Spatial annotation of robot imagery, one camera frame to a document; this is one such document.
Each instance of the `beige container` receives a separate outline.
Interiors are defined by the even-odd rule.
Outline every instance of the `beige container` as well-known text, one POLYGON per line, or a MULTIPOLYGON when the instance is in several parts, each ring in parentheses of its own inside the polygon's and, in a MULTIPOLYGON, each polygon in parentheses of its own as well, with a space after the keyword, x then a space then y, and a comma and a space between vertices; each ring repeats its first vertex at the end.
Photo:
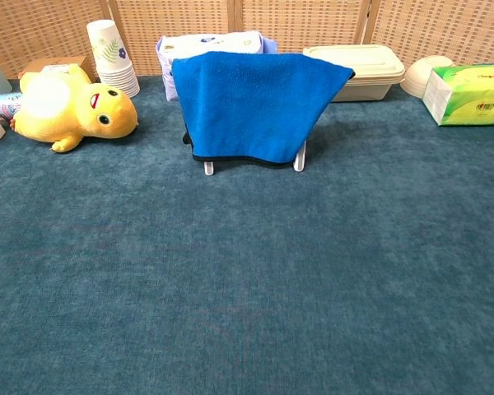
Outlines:
POLYGON ((304 55, 350 67, 355 76, 333 101, 382 100, 403 80, 404 65, 388 47, 378 44, 330 45, 304 49, 304 55))

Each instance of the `blue towel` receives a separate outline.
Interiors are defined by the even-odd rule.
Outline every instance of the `blue towel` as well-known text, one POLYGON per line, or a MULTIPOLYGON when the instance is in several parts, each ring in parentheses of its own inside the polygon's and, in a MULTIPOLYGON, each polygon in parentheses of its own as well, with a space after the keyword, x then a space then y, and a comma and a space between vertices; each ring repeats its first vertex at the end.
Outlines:
POLYGON ((172 64, 196 160, 291 163, 354 72, 298 53, 209 52, 172 64))

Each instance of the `yellow plush toy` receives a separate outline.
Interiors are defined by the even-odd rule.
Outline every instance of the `yellow plush toy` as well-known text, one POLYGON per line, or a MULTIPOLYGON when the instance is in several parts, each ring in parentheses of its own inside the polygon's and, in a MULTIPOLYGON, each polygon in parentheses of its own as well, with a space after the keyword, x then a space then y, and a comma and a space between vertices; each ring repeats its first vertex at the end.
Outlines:
POLYGON ((84 137, 125 137, 137 126, 137 111, 124 92, 92 84, 73 64, 68 73, 27 72, 20 80, 21 109, 11 128, 24 137, 52 142, 53 151, 75 148, 84 137))

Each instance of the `wicker screen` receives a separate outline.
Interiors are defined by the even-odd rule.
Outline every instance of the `wicker screen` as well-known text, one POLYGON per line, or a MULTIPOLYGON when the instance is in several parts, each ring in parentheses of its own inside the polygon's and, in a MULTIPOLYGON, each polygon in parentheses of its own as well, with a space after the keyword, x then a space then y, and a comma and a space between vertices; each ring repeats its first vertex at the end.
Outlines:
POLYGON ((244 30, 259 30, 279 52, 360 42, 368 0, 243 0, 244 30))
POLYGON ((103 19, 93 0, 9 0, 0 2, 0 68, 7 78, 34 58, 93 54, 86 24, 103 19))
POLYGON ((433 54, 456 64, 494 62, 494 0, 373 2, 365 42, 388 45, 406 66, 433 54))
POLYGON ((116 0, 136 73, 161 73, 156 43, 163 35, 226 33, 227 0, 116 0))

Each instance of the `white stand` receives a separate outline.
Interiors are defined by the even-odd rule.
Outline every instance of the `white stand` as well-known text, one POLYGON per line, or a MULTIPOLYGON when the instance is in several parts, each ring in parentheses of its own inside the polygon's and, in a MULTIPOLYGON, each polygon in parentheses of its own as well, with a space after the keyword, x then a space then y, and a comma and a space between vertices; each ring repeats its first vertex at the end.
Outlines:
MULTIPOLYGON (((205 175, 213 175, 214 174, 214 162, 205 162, 205 175)), ((295 161, 293 162, 293 168, 296 171, 302 171, 305 165, 305 142, 301 146, 300 150, 296 154, 295 161)))

